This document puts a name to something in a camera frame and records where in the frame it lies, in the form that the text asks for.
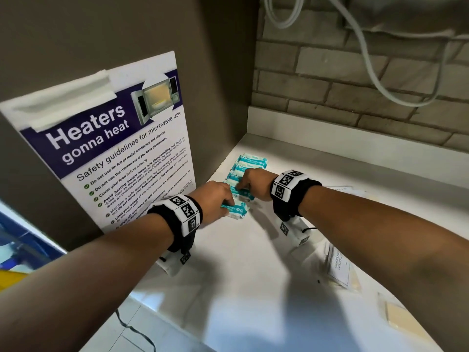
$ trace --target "microwave image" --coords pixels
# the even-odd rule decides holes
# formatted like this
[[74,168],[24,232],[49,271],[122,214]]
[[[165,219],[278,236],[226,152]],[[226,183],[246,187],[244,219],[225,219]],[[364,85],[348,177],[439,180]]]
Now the microwave image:
[[175,76],[142,90],[134,91],[130,95],[141,125],[146,124],[150,118],[179,102]]

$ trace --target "person's right arm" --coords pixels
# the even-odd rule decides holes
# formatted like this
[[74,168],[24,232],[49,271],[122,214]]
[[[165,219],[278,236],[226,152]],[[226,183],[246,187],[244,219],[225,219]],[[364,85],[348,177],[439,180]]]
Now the person's right arm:
[[[239,188],[272,200],[277,174],[248,169]],[[322,186],[299,212],[394,294],[446,352],[469,351],[469,241],[410,213]]]

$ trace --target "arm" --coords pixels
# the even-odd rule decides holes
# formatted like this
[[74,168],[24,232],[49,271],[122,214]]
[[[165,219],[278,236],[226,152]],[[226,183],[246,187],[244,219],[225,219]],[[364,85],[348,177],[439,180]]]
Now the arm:
[[[248,169],[240,187],[271,200],[277,174]],[[469,241],[378,202],[311,187],[299,212],[380,282],[447,352],[469,351]]]
[[[211,223],[233,204],[229,187],[209,182],[192,192]],[[4,351],[78,351],[173,242],[166,221],[144,215],[66,254],[0,294]]]

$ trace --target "wristband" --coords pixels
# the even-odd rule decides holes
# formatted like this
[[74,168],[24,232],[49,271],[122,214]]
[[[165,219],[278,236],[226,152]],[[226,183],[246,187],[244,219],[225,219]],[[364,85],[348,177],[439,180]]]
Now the wristband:
[[196,200],[188,195],[175,195],[169,199],[154,201],[147,213],[159,214],[173,232],[174,241],[168,251],[174,253],[181,250],[182,254],[189,252],[203,219],[202,208]]
[[270,196],[273,200],[273,212],[282,220],[301,216],[298,212],[303,198],[311,186],[320,182],[311,180],[306,174],[296,170],[288,170],[280,174],[270,184]]

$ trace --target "wet wipes pack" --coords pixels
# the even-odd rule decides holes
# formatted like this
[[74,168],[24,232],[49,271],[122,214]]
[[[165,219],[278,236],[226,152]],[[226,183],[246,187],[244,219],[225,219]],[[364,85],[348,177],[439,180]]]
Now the wet wipes pack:
[[243,218],[249,210],[249,207],[246,203],[254,200],[254,196],[251,195],[247,189],[236,189],[236,185],[241,181],[244,172],[248,168],[263,168],[267,167],[267,158],[262,158],[254,156],[252,154],[244,153],[240,155],[236,162],[234,162],[231,167],[230,172],[226,176],[226,179],[223,181],[230,186],[231,193],[233,194],[233,199],[235,202],[234,206],[223,205],[226,207],[230,214],[228,215],[231,218],[241,219]]

